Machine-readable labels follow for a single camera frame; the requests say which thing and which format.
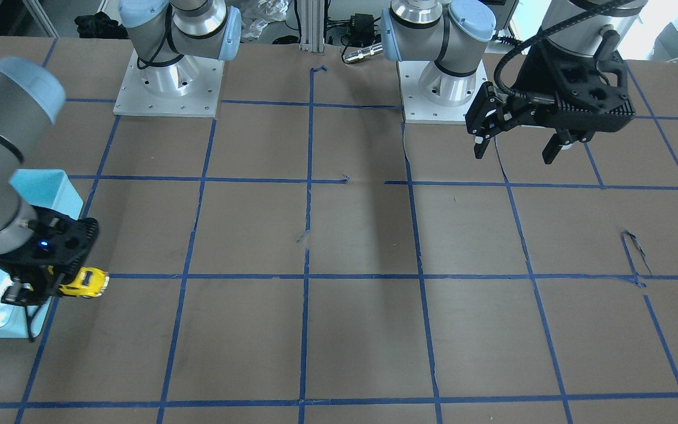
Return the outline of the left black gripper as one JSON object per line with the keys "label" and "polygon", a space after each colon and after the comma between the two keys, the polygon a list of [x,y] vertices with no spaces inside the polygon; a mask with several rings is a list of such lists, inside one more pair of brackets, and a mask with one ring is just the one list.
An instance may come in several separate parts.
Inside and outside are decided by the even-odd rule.
{"label": "left black gripper", "polygon": [[[555,100],[558,82],[552,74],[552,69],[553,65],[543,57],[542,53],[529,53],[511,88],[514,91],[536,93],[536,95],[551,97]],[[498,134],[513,128],[510,122],[511,105],[509,96],[498,91],[495,83],[482,83],[466,113],[467,132],[474,136],[474,158],[481,159],[489,143]],[[533,116],[537,119],[535,123],[548,128],[547,119],[555,112],[557,112],[556,105],[536,105],[536,113]],[[558,154],[575,141],[586,143],[587,131],[556,131],[543,148],[543,162],[546,165],[552,164]]]}

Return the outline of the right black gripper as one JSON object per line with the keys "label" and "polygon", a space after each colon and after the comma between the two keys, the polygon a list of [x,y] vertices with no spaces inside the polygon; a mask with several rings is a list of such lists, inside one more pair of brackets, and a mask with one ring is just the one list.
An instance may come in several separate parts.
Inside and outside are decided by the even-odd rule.
{"label": "right black gripper", "polygon": [[2,295],[2,303],[14,306],[40,306],[52,296],[63,296],[60,289],[73,282],[81,269],[78,262],[69,265],[26,265],[2,263],[11,285]]}

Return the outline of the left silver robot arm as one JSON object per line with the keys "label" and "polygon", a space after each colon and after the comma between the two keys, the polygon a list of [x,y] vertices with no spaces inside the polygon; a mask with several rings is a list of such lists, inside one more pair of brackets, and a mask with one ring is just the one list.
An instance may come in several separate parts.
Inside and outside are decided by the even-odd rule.
{"label": "left silver robot arm", "polygon": [[621,131],[635,116],[619,43],[645,1],[553,1],[539,31],[514,45],[492,78],[473,87],[497,17],[479,1],[392,1],[380,14],[388,60],[426,62],[420,86],[436,104],[468,104],[467,132],[480,159],[500,133],[552,128],[551,164],[573,143]]}

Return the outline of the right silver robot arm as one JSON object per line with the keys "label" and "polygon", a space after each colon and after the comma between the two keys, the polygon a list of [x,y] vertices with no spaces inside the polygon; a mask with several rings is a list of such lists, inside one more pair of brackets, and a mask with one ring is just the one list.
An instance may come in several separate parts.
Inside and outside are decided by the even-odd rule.
{"label": "right silver robot arm", "polygon": [[[223,62],[236,57],[242,16],[223,1],[121,1],[134,46],[115,112],[213,116]],[[101,296],[106,272],[86,267],[99,223],[29,204],[10,179],[65,104],[62,84],[41,65],[0,59],[0,269],[3,303],[40,306],[52,296]]]}

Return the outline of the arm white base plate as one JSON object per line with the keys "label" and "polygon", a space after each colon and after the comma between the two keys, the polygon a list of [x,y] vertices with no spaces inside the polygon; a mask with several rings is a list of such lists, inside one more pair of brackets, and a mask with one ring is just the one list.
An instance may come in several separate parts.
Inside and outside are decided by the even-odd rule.
{"label": "arm white base plate", "polygon": [[186,55],[169,67],[140,69],[138,64],[132,52],[115,115],[215,118],[226,62]]}
{"label": "arm white base plate", "polygon": [[487,80],[482,61],[464,77],[448,75],[431,60],[401,61],[397,68],[407,124],[464,124],[474,96]]}

